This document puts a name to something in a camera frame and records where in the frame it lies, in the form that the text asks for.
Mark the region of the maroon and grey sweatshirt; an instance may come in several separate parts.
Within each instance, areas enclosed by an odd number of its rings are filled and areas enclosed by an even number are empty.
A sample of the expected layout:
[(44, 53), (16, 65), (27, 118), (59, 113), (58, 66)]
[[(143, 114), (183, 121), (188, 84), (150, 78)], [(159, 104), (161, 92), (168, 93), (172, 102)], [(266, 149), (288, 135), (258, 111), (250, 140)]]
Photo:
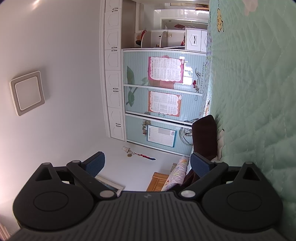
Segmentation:
[[(192, 125), (194, 153), (198, 153), (211, 161), (217, 156), (217, 125), (212, 115), (207, 115)], [(200, 179), (191, 169), (185, 176), (182, 184), (176, 185), (172, 190), (181, 192), (186, 187)]]

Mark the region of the floral pillow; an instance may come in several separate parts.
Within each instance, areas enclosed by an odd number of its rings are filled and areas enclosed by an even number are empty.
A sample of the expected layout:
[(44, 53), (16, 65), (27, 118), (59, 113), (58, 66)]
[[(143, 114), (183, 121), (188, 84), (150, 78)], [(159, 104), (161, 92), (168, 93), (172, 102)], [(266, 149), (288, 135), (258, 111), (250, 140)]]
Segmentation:
[(182, 184), (187, 174), (188, 164), (189, 158), (182, 157), (175, 168), (172, 170), (172, 172), (169, 174), (161, 191), (168, 191), (177, 184)]

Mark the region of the framed wedding photo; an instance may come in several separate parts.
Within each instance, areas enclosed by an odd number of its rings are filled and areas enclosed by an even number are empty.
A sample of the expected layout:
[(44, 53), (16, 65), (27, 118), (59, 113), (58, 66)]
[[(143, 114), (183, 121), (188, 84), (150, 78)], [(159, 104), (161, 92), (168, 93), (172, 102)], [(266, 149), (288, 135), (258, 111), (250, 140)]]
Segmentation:
[(103, 185), (105, 185), (106, 187), (108, 187), (109, 189), (111, 189), (112, 191), (114, 191), (117, 196), (119, 196), (121, 194), (121, 192), (125, 189), (125, 186), (120, 185), (116, 182), (113, 182), (107, 178), (100, 176), (100, 175), (97, 175), (95, 177), (95, 179), (98, 180)]

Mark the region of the wooden headboard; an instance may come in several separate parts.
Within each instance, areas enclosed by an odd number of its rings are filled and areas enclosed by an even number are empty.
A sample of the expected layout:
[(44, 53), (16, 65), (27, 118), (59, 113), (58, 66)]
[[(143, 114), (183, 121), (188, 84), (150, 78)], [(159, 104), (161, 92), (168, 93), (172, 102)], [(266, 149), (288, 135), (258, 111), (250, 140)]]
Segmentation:
[(148, 185), (147, 192), (160, 192), (169, 175), (155, 172)]

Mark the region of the blue framed poster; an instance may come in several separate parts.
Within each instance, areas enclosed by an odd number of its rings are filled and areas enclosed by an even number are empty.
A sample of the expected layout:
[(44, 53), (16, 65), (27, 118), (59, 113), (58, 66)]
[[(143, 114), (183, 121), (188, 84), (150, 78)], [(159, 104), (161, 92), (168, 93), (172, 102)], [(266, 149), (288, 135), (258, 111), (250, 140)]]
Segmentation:
[(176, 142), (177, 131), (157, 126), (147, 126), (147, 141), (173, 148)]

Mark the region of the orange framed poster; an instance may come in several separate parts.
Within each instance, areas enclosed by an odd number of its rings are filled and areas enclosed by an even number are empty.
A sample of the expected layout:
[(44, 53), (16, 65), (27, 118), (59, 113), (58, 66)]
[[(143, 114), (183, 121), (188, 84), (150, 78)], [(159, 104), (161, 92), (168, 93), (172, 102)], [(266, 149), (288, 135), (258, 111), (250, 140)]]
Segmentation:
[(171, 116), (180, 116), (182, 96), (162, 92), (149, 91), (148, 111)]

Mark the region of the mint quilted bee bedspread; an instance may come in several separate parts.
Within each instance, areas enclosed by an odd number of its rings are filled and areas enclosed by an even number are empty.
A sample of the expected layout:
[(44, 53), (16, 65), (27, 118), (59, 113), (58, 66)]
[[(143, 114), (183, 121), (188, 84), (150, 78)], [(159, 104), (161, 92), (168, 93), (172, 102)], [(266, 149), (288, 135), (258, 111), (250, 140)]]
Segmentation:
[(257, 165), (295, 240), (295, 1), (210, 1), (207, 56), (222, 161)]

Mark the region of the square ceiling lamp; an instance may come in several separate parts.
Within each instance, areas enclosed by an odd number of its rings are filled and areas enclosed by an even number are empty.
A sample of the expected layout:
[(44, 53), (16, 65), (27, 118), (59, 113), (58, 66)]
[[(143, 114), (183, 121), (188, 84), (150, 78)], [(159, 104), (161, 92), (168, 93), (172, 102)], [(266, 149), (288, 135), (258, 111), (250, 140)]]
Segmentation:
[(18, 116), (45, 103), (40, 71), (14, 78), (10, 81), (10, 90)]

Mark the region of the pink framed poster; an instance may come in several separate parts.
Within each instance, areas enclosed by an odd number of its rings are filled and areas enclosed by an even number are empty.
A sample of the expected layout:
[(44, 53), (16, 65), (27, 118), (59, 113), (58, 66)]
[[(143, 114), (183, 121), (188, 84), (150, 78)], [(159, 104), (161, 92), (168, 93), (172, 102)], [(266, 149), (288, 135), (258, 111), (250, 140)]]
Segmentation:
[(148, 80), (183, 83), (184, 59), (149, 57)]

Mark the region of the white wardrobe with sliding doors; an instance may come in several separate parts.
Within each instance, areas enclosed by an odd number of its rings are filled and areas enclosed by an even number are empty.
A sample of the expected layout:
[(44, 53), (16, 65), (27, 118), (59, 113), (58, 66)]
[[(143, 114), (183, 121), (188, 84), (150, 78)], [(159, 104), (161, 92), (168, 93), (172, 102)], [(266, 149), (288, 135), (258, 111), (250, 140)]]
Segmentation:
[(107, 134), (189, 156), (208, 90), (208, 1), (102, 1)]

